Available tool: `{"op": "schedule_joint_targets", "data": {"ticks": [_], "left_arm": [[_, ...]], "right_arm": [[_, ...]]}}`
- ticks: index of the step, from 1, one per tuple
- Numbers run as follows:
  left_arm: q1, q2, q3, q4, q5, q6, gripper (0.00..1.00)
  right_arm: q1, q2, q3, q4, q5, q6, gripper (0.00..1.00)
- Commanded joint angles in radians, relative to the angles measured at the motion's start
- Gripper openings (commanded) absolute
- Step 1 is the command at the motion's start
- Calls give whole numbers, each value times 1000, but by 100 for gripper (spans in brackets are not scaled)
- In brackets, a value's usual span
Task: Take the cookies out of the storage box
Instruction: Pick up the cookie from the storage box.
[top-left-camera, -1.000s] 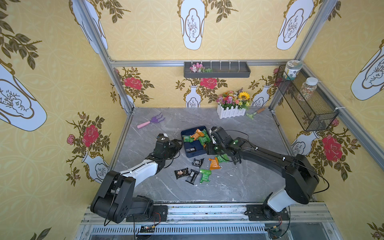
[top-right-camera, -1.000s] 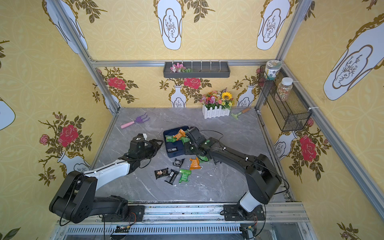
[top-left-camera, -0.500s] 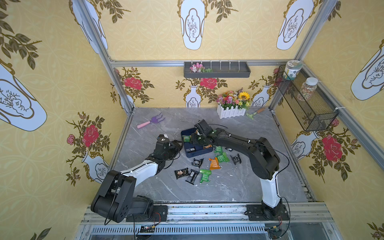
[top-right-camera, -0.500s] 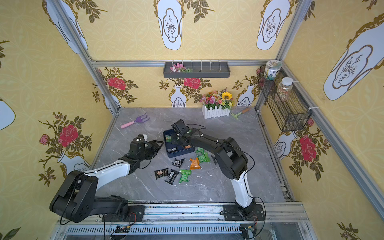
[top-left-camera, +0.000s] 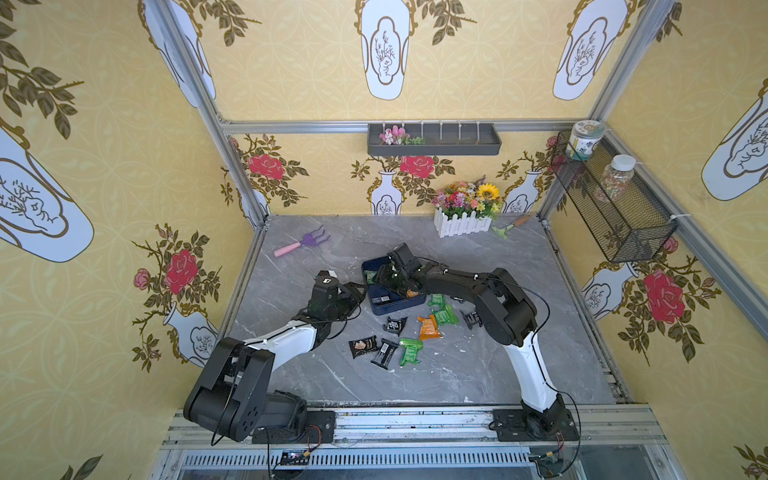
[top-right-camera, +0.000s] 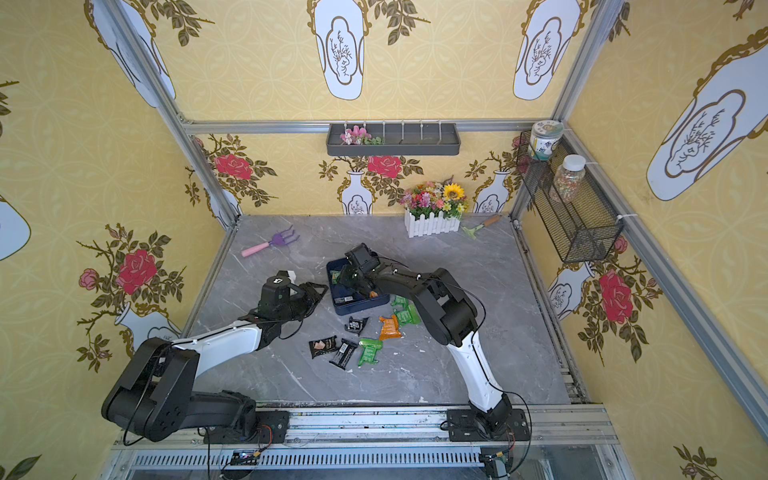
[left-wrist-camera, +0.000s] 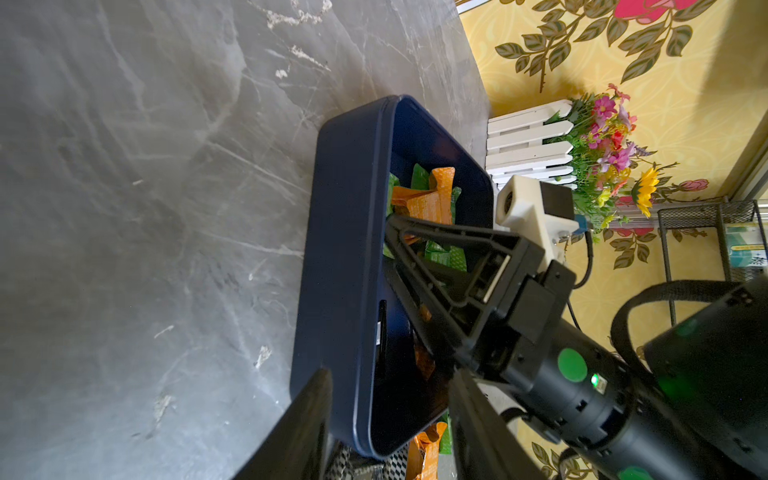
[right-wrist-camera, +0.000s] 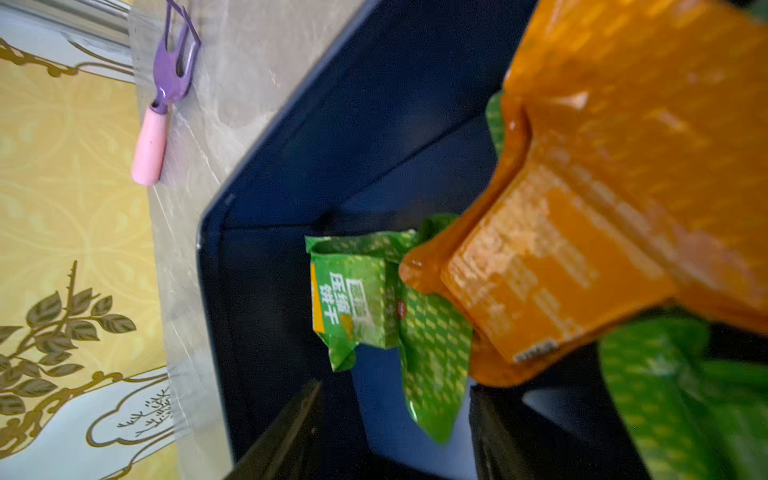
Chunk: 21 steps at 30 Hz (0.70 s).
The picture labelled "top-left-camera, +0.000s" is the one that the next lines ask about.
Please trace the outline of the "dark blue storage box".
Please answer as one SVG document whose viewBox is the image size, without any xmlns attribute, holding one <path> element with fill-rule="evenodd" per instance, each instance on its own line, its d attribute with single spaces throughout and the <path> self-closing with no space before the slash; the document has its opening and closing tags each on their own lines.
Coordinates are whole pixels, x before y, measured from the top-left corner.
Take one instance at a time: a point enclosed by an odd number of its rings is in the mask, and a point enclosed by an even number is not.
<svg viewBox="0 0 768 480">
<path fill-rule="evenodd" d="M 371 311 L 376 316 L 385 316 L 397 311 L 413 308 L 426 302 L 424 294 L 407 298 L 395 291 L 389 290 L 375 282 L 375 276 L 382 266 L 391 266 L 392 262 L 387 256 L 366 260 L 362 263 L 361 270 L 366 280 L 367 295 L 371 305 Z"/>
</svg>

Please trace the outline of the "green cookie packet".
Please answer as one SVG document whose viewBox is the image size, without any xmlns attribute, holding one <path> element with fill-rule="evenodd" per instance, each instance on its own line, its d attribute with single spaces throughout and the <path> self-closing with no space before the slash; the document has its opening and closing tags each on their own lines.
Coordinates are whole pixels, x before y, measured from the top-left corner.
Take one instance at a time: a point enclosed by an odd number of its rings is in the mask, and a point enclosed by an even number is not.
<svg viewBox="0 0 768 480">
<path fill-rule="evenodd" d="M 439 310 L 433 311 L 432 316 L 435 318 L 438 326 L 458 325 L 460 323 L 459 317 L 456 315 L 453 306 L 450 304 L 445 305 Z"/>
<path fill-rule="evenodd" d="M 399 345 L 404 348 L 404 352 L 400 361 L 401 366 L 406 364 L 419 364 L 420 360 L 418 355 L 423 349 L 423 342 L 417 339 L 401 338 Z"/>
<path fill-rule="evenodd" d="M 431 294 L 428 300 L 428 305 L 433 311 L 444 309 L 446 306 L 445 296 L 442 294 Z"/>
</svg>

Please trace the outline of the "small black checkered packet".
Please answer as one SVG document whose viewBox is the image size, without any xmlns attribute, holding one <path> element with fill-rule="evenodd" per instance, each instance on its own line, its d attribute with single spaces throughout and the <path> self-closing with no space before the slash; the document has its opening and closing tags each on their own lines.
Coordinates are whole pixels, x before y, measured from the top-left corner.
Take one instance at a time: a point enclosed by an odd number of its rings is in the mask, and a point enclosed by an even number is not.
<svg viewBox="0 0 768 480">
<path fill-rule="evenodd" d="M 385 332 L 393 333 L 393 334 L 396 334 L 397 336 L 400 336 L 405 329 L 407 320 L 408 320 L 407 317 L 401 317 L 401 318 L 388 317 L 383 324 L 383 329 Z"/>
</svg>

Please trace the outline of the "black cookie packet with picture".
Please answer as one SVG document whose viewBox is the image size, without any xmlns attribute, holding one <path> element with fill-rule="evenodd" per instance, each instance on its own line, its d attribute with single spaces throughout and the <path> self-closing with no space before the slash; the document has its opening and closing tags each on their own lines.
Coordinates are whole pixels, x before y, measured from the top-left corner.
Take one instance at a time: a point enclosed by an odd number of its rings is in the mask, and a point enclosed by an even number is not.
<svg viewBox="0 0 768 480">
<path fill-rule="evenodd" d="M 353 359 L 359 358 L 363 355 L 374 353 L 379 349 L 378 337 L 372 335 L 357 340 L 350 340 L 348 342 L 349 350 Z"/>
</svg>

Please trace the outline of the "black checkered cookie packet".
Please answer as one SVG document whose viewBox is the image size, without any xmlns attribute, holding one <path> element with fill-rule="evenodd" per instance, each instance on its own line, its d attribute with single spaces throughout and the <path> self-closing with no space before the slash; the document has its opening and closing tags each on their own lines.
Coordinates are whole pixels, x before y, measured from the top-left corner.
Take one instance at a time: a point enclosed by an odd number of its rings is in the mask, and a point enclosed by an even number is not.
<svg viewBox="0 0 768 480">
<path fill-rule="evenodd" d="M 473 330 L 475 328 L 481 328 L 483 326 L 482 319 L 480 318 L 479 314 L 476 311 L 470 311 L 470 312 L 461 312 L 462 318 L 469 330 Z"/>
</svg>

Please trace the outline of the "black cookie packet barcode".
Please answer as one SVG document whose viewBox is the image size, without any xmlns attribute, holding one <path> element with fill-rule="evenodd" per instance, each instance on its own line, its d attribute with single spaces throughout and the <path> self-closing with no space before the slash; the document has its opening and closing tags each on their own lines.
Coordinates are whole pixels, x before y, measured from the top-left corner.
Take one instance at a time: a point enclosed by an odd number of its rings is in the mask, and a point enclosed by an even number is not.
<svg viewBox="0 0 768 480">
<path fill-rule="evenodd" d="M 388 339 L 383 339 L 381 341 L 381 346 L 376 352 L 374 358 L 371 360 L 371 363 L 375 366 L 378 366 L 379 368 L 388 370 L 390 362 L 398 348 L 399 348 L 398 342 L 388 340 Z"/>
</svg>

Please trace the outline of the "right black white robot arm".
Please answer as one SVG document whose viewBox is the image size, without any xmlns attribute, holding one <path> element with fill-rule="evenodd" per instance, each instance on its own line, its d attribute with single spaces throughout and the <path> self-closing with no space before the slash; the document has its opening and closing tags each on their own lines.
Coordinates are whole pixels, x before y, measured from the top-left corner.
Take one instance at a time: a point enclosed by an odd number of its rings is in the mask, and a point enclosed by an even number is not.
<svg viewBox="0 0 768 480">
<path fill-rule="evenodd" d="M 388 253 L 375 283 L 400 295 L 408 292 L 442 294 L 465 300 L 475 307 L 482 326 L 510 358 L 521 390 L 521 415 L 508 420 L 496 414 L 492 428 L 500 437 L 512 433 L 512 425 L 539 441 L 576 441 L 581 438 L 580 415 L 568 409 L 570 395 L 554 387 L 539 353 L 537 309 L 530 291 L 509 272 L 471 273 L 440 262 L 417 257 L 403 243 Z"/>
</svg>

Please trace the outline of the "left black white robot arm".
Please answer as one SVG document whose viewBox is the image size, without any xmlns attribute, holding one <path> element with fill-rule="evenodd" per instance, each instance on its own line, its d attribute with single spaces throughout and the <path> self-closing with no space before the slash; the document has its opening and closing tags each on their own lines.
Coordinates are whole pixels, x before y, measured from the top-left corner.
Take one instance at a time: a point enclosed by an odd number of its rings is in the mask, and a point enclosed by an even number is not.
<svg viewBox="0 0 768 480">
<path fill-rule="evenodd" d="M 366 294 L 365 285 L 342 283 L 322 270 L 307 305 L 284 326 L 251 340 L 218 341 L 186 399 L 185 420 L 209 431 L 213 444 L 224 438 L 240 442 L 252 434 L 266 440 L 272 433 L 301 437 L 307 423 L 306 401 L 287 392 L 270 392 L 271 375 L 319 347 L 332 325 L 348 320 Z"/>
</svg>

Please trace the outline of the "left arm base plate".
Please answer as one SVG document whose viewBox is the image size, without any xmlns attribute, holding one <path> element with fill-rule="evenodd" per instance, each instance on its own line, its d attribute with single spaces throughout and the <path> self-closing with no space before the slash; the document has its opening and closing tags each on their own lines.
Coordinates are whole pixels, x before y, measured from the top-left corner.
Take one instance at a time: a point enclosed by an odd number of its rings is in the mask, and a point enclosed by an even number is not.
<svg viewBox="0 0 768 480">
<path fill-rule="evenodd" d="M 336 413 L 331 410 L 310 410 L 301 414 L 287 427 L 265 427 L 259 433 L 264 440 L 278 444 L 304 443 L 310 447 L 330 443 L 334 439 Z"/>
</svg>

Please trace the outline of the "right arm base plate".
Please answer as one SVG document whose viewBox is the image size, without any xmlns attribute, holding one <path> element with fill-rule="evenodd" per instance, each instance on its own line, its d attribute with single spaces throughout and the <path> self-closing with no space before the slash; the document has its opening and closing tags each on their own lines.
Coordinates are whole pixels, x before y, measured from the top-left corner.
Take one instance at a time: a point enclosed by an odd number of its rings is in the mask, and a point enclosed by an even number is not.
<svg viewBox="0 0 768 480">
<path fill-rule="evenodd" d="M 554 414 L 527 409 L 496 409 L 488 428 L 500 442 L 555 442 L 580 439 L 578 423 L 568 409 Z"/>
</svg>

